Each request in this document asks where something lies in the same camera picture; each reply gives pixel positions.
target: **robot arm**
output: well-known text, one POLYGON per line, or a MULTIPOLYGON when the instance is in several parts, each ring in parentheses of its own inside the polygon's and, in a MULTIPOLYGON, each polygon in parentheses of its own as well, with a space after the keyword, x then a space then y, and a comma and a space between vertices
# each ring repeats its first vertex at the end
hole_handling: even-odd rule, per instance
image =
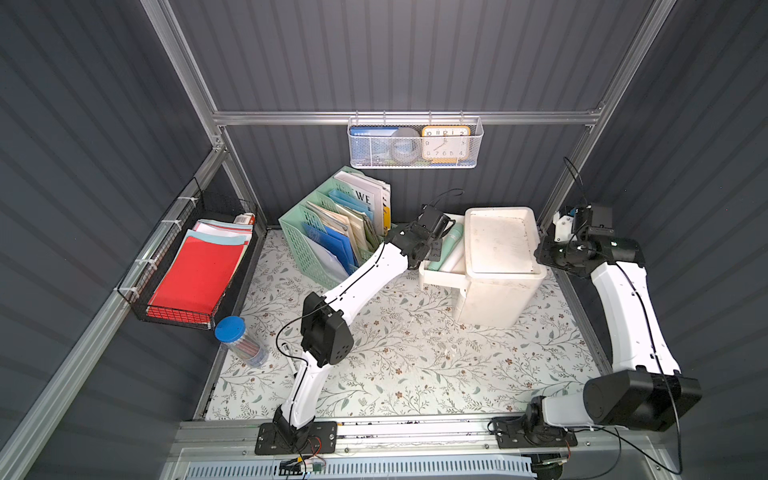
POLYGON ((355 316, 391 279, 406 270, 418 269, 423 260, 438 260, 442 238, 450 231, 451 222, 455 221, 426 206, 418 219, 390 231, 379 249, 349 278, 323 296, 310 293, 304 299, 304 363, 273 420, 289 445, 301 448, 306 441, 328 374, 354 345, 349 326, 355 316))
POLYGON ((614 370, 589 380, 581 395, 540 399, 536 422, 664 431, 675 423, 671 396, 678 416, 698 402, 699 382, 680 374, 661 334, 641 249, 634 240, 614 237, 610 209, 587 206, 555 214, 536 254, 539 263, 592 280, 611 334, 614 370))

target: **white mesh basket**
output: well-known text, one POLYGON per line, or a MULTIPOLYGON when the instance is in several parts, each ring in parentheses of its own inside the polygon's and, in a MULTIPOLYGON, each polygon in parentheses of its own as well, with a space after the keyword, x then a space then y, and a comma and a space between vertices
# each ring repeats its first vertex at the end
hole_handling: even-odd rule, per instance
POLYGON ((354 168, 474 168, 482 123, 464 115, 378 114, 349 118, 354 168))

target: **gray corrugated wall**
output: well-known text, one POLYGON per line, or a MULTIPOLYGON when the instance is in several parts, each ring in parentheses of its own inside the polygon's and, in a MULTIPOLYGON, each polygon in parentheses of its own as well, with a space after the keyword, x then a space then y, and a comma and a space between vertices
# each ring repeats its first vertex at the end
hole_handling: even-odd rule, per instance
MULTIPOLYGON (((138 1, 1 3, 0 78, 4 445, 210 143, 138 1)), ((138 323, 29 478, 84 478, 97 460, 118 472, 102 477, 157 473, 144 458, 190 417, 215 346, 138 323)))
MULTIPOLYGON (((171 5, 219 110, 596 108, 650 2, 181 1, 171 5)), ((349 164, 343 127, 229 127, 277 223, 349 164)), ((374 170, 393 219, 450 187, 470 206, 540 210, 581 127, 486 126, 474 170, 374 170)))
MULTIPOLYGON (((678 2, 673 14, 584 182, 590 201, 614 207, 617 234, 643 247, 664 336, 701 382, 681 422, 684 477, 763 478, 768 3, 678 2)), ((577 288, 610 352, 594 287, 577 288)))
POLYGON ((219 110, 594 108, 650 2, 172 0, 219 110))

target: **floral tablecloth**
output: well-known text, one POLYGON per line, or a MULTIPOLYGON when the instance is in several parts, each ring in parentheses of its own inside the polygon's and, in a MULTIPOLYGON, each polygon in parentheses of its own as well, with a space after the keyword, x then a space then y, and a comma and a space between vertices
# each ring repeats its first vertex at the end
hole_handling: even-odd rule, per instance
MULTIPOLYGON (((323 288, 296 268, 271 230, 243 308, 251 334, 270 349, 265 368, 228 353, 206 419, 265 419, 290 393, 293 373, 275 335, 323 288)), ((580 392, 598 374, 550 272, 512 329, 459 324, 452 291, 407 272, 384 287, 351 326, 355 347, 331 372, 318 417, 520 412, 532 396, 580 392)), ((299 323, 280 337, 300 351, 299 323)))

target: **black mounting plate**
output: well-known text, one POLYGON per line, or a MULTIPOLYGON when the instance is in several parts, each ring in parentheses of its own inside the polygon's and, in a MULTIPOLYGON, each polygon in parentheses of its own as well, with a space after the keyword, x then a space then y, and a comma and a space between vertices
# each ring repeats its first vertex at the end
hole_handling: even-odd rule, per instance
POLYGON ((495 432, 496 443, 500 449, 558 448, 568 445, 575 447, 578 444, 574 433, 558 427, 537 425, 533 432, 526 433, 523 429, 523 418, 501 417, 492 420, 492 431, 495 432))
MULTIPOLYGON (((301 455, 334 453, 336 451, 336 422, 314 422, 310 428, 309 443, 300 449, 301 455)), ((289 455, 297 453, 296 447, 283 441, 272 422, 262 423, 254 450, 256 455, 289 455)))

